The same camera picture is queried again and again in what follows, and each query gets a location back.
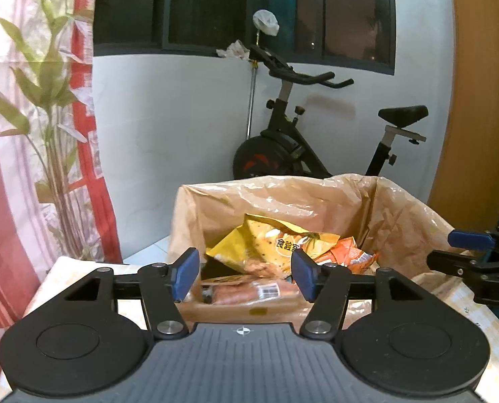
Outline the checkered tablecloth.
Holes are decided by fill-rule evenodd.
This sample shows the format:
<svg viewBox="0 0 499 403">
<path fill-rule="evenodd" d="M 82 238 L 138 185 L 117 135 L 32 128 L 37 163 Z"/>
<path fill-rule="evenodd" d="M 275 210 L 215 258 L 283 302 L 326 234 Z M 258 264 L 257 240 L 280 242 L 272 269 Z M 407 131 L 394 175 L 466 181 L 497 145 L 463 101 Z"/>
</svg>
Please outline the checkered tablecloth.
<svg viewBox="0 0 499 403">
<path fill-rule="evenodd" d="M 25 312 L 30 313 L 39 308 L 72 283 L 102 266 L 102 263 L 92 261 L 79 261 L 68 257 L 58 258 Z M 491 347 L 490 361 L 477 387 L 477 392 L 487 402 L 499 402 L 499 318 L 488 307 L 473 302 L 472 291 L 464 284 L 457 285 L 446 294 L 444 302 L 464 317 L 469 318 L 487 336 Z"/>
</svg>

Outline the orange snack packet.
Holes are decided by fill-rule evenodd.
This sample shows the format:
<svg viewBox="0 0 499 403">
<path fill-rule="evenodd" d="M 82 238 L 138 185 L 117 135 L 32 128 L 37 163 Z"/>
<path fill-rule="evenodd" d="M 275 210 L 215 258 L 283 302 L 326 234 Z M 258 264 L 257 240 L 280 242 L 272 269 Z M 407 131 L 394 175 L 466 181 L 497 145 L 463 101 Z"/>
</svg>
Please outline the orange snack packet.
<svg viewBox="0 0 499 403">
<path fill-rule="evenodd" d="M 379 253 L 367 253 L 357 247 L 353 236 L 339 239 L 336 245 L 320 255 L 315 261 L 319 265 L 327 263 L 347 267 L 353 274 L 363 274 L 375 263 Z"/>
</svg>

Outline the cardboard panda box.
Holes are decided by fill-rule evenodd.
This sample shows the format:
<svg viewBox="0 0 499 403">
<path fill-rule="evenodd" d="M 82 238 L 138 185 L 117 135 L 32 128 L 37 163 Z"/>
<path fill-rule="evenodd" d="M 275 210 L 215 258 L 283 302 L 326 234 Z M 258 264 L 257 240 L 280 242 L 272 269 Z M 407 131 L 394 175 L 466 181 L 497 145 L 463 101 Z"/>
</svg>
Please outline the cardboard panda box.
<svg viewBox="0 0 499 403">
<path fill-rule="evenodd" d="M 291 323 L 298 332 L 312 304 L 300 294 L 238 305 L 213 305 L 188 300 L 176 305 L 188 326 L 194 323 Z"/>
</svg>

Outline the beige plastic bag liner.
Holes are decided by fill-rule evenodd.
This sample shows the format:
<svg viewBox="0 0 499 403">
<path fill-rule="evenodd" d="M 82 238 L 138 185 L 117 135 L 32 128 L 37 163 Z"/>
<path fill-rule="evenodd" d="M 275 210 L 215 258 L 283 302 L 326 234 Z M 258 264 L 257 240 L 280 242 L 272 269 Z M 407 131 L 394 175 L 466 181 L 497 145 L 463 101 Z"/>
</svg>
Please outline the beige plastic bag liner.
<svg viewBox="0 0 499 403">
<path fill-rule="evenodd" d="M 452 227 L 422 201 L 384 177 L 345 174 L 328 179 L 259 177 L 183 185 L 172 217 L 168 259 L 189 248 L 205 252 L 244 214 L 289 221 L 309 231 L 354 236 L 361 248 L 379 253 L 378 263 L 449 303 L 463 284 L 431 271 L 427 255 L 448 250 Z"/>
</svg>

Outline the yellow chips bag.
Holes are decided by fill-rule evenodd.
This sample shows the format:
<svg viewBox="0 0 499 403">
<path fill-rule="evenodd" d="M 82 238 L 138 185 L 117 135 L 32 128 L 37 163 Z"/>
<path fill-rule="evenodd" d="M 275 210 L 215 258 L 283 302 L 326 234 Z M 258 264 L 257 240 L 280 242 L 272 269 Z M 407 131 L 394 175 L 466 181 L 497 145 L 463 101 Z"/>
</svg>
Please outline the yellow chips bag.
<svg viewBox="0 0 499 403">
<path fill-rule="evenodd" d="M 309 231 L 276 218 L 246 214 L 240 226 L 207 249 L 207 256 L 241 274 L 285 279 L 291 275 L 294 251 L 301 250 L 316 259 L 338 241 L 337 234 Z"/>
</svg>

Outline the sausage snack pack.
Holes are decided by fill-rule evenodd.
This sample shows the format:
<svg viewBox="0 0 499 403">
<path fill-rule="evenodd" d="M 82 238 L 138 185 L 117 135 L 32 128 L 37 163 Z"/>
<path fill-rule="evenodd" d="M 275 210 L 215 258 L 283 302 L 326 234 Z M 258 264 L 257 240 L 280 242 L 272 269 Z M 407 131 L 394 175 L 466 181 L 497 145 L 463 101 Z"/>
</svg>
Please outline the sausage snack pack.
<svg viewBox="0 0 499 403">
<path fill-rule="evenodd" d="M 300 295 L 296 284 L 277 278 L 220 277 L 202 282 L 207 304 L 232 306 L 293 299 Z"/>
</svg>

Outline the black exercise bike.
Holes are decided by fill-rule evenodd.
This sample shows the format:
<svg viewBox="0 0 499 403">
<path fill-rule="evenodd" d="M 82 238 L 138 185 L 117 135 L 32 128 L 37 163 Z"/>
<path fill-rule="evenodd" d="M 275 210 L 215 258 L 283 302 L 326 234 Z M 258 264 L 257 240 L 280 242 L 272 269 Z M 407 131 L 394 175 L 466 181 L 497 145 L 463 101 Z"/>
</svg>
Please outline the black exercise bike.
<svg viewBox="0 0 499 403">
<path fill-rule="evenodd" d="M 235 151 L 235 179 L 303 176 L 324 179 L 348 171 L 377 177 L 397 155 L 396 137 L 413 145 L 425 136 L 412 130 L 428 118 L 425 105 L 382 108 L 358 113 L 351 78 L 339 81 L 332 71 L 308 75 L 283 57 L 253 45 L 249 59 L 267 70 L 267 80 L 280 91 L 264 105 L 267 124 L 251 131 Z"/>
</svg>

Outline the red floral curtain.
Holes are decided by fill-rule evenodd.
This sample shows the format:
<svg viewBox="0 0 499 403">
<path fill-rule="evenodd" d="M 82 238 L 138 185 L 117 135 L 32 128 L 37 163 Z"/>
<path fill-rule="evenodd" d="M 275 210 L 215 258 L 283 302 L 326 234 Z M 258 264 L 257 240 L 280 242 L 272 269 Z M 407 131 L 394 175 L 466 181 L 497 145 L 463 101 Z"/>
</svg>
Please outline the red floral curtain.
<svg viewBox="0 0 499 403">
<path fill-rule="evenodd" d="M 93 15 L 94 0 L 0 0 L 0 339 L 58 258 L 122 260 L 93 109 Z"/>
</svg>

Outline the crumpled white cloth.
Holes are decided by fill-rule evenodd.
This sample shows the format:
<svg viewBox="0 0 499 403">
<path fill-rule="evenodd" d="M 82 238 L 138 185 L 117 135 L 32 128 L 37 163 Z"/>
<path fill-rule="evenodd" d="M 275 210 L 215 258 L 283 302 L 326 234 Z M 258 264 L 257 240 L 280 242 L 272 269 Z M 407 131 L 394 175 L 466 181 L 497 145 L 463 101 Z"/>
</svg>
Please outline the crumpled white cloth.
<svg viewBox="0 0 499 403">
<path fill-rule="evenodd" d="M 246 48 L 240 40 L 236 40 L 235 42 L 231 43 L 226 49 L 216 49 L 216 54 L 218 57 L 236 58 L 245 61 L 248 61 L 249 53 L 249 49 Z"/>
</svg>

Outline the dark glass window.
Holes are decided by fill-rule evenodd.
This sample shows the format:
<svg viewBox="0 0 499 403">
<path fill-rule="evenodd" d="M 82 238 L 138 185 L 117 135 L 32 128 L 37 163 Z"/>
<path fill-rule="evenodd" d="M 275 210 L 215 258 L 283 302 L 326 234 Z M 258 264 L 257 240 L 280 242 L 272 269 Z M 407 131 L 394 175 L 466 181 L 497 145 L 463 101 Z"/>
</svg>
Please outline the dark glass window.
<svg viewBox="0 0 499 403">
<path fill-rule="evenodd" d="M 391 75 L 395 0 L 95 0 L 96 55 L 214 55 L 240 41 L 290 62 Z"/>
</svg>

